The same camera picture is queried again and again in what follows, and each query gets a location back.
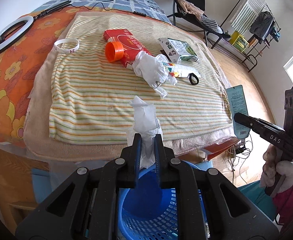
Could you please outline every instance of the beige blanket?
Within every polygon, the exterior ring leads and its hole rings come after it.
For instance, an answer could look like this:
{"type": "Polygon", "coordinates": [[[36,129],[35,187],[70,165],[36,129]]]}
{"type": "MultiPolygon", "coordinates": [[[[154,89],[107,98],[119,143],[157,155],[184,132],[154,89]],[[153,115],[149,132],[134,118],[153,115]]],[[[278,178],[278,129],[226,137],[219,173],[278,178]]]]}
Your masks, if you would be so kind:
{"type": "MultiPolygon", "coordinates": [[[[78,13],[77,16],[78,15],[97,16],[105,15],[105,13],[83,12],[78,13]]],[[[65,38],[72,23],[73,22],[70,23],[59,39],[65,38]]],[[[218,74],[220,75],[225,86],[230,87],[224,73],[209,50],[207,50],[207,53],[217,66],[218,74]]],[[[24,123],[24,142],[26,146],[38,157],[53,160],[110,160],[118,157],[121,150],[127,145],[71,145],[49,138],[48,119],[52,104],[51,75],[56,57],[57,52],[52,50],[35,78],[34,87],[32,93],[30,94],[31,100],[24,123]]],[[[214,143],[221,143],[232,136],[234,136],[234,134],[232,126],[230,126],[223,130],[208,133],[202,136],[165,141],[164,145],[172,148],[178,156],[214,143]]]]}
{"type": "Polygon", "coordinates": [[[187,2],[186,0],[177,1],[186,13],[194,14],[197,17],[198,21],[201,21],[201,15],[205,13],[204,11],[195,6],[193,3],[187,2]]]}

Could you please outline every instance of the pink sleeve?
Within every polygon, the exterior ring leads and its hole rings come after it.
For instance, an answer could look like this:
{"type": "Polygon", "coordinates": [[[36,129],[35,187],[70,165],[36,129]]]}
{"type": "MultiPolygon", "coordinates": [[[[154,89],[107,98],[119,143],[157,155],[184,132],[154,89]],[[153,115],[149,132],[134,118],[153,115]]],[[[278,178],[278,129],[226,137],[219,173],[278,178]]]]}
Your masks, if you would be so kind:
{"type": "Polygon", "coordinates": [[[285,192],[278,193],[273,203],[280,214],[279,223],[286,226],[293,219],[293,186],[285,192]]]}

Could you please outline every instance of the white cloth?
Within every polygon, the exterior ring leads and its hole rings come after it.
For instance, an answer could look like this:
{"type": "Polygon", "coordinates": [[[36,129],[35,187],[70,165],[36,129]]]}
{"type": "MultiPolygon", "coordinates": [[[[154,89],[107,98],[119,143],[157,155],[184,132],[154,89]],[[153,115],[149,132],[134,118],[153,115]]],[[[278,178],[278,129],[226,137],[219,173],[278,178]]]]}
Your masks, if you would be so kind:
{"type": "Polygon", "coordinates": [[[155,163],[154,137],[160,134],[163,140],[156,107],[154,104],[144,102],[138,96],[134,97],[130,105],[134,109],[134,125],[126,132],[128,146],[133,144],[134,135],[139,133],[142,138],[140,168],[149,168],[155,163]]]}
{"type": "Polygon", "coordinates": [[[162,63],[167,61],[167,58],[162,54],[153,57],[142,50],[137,54],[132,64],[134,73],[138,77],[144,78],[161,99],[165,98],[168,93],[160,85],[166,80],[172,85],[177,83],[177,79],[169,75],[168,69],[162,63]]]}

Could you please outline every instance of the red cardboard box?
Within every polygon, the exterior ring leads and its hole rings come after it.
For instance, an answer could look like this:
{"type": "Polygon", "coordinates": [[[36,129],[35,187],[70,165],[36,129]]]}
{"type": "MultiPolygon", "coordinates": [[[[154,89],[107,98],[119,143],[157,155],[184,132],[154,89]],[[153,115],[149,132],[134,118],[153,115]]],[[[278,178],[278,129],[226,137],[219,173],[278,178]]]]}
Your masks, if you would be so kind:
{"type": "Polygon", "coordinates": [[[121,62],[124,67],[132,68],[132,63],[135,61],[137,54],[144,50],[147,54],[152,55],[146,47],[140,43],[131,32],[128,30],[106,30],[103,34],[104,39],[107,42],[119,41],[122,43],[124,48],[124,56],[121,62]]]}

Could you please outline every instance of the striped blanket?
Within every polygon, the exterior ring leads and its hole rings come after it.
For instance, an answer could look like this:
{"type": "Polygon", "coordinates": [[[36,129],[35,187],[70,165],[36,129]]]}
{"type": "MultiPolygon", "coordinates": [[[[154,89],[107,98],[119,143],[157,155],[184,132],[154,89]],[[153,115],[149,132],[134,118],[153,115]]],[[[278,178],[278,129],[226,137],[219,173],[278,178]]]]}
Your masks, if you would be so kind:
{"type": "Polygon", "coordinates": [[[203,43],[186,32],[147,18],[129,15],[78,16],[67,38],[77,38],[80,48],[59,53],[54,65],[49,117],[50,137],[70,144],[126,143],[126,130],[133,124],[129,102],[135,95],[154,103],[164,140],[190,138],[228,128],[232,124],[221,76],[203,43]],[[197,86],[178,79],[160,100],[154,90],[133,70],[108,63],[104,55],[106,29],[128,29],[153,54],[160,53],[157,39],[169,37],[188,42],[199,57],[185,62],[201,73],[197,86]]]}

